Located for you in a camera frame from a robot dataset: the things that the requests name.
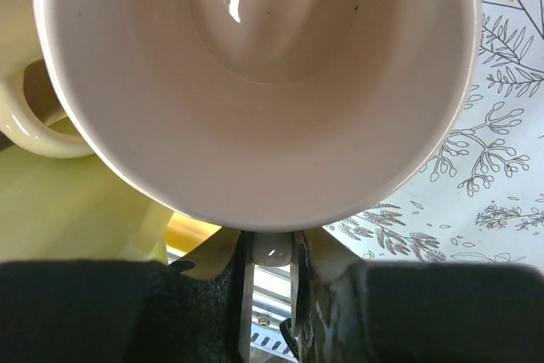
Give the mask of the pink ceramic mug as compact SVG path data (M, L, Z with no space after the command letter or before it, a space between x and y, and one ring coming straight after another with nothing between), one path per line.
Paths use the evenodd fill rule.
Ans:
M479 0L33 0L59 102L115 174L258 233L385 200L465 103Z

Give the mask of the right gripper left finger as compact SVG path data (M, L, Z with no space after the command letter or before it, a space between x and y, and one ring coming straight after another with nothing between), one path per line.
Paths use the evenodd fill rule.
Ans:
M142 362L243 362L242 305L250 236L220 230L149 273L139 315Z

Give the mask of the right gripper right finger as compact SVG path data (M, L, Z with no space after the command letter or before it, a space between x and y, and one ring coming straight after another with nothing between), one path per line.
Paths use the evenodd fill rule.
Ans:
M298 361L372 361L352 276L363 264L325 230L293 234L291 334Z

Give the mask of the white mug green handle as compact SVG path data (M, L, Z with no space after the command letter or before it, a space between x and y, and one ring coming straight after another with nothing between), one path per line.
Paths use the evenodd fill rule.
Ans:
M173 213L97 156L51 159L1 140L1 260L167 262Z

